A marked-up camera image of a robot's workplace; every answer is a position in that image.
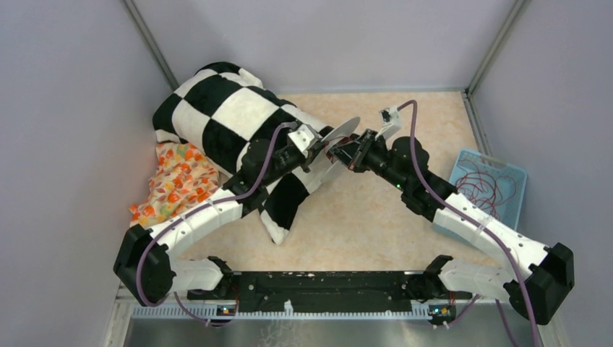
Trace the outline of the grey plastic cable spool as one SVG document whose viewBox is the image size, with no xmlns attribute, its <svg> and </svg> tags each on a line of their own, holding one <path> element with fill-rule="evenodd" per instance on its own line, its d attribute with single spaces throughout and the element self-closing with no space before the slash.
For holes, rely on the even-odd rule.
<svg viewBox="0 0 613 347">
<path fill-rule="evenodd" d="M 328 183 L 337 179 L 347 169 L 351 155 L 346 159 L 346 155 L 342 154 L 341 150 L 353 142 L 351 135 L 360 121 L 359 117 L 353 117 L 325 136 L 317 133 L 307 124 L 299 127 L 297 146 L 306 158 L 303 169 L 309 171 L 308 175 L 313 182 Z"/>
</svg>

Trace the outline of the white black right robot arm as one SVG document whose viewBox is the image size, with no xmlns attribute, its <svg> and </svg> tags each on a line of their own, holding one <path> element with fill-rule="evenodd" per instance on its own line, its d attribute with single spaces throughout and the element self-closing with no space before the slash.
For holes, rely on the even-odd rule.
<svg viewBox="0 0 613 347">
<path fill-rule="evenodd" d="M 401 192 L 413 213 L 459 236 L 497 260 L 500 267 L 438 256 L 424 278 L 425 291 L 442 298 L 465 291 L 511 304 L 526 319 L 548 325 L 575 285 L 573 251 L 549 246 L 506 226 L 445 179 L 429 171 L 429 153 L 418 140 L 399 137 L 392 147 L 372 130 L 351 135 L 327 149 L 336 163 L 354 173 L 371 171 Z"/>
</svg>

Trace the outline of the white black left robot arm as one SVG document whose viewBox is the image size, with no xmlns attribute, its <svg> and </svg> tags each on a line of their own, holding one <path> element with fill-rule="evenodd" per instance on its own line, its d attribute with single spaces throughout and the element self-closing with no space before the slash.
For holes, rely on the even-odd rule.
<svg viewBox="0 0 613 347">
<path fill-rule="evenodd" d="M 215 299 L 229 295 L 232 280 L 213 260 L 180 262 L 178 257 L 196 241 L 240 220 L 264 204 L 268 186 L 281 185 L 294 170 L 314 168 L 325 158 L 324 140 L 289 140 L 275 149 L 276 140 L 257 140 L 241 159 L 241 168 L 215 193 L 167 221 L 145 228 L 140 224 L 124 234 L 113 272 L 143 307 L 156 307 L 166 297 L 193 289 Z"/>
</svg>

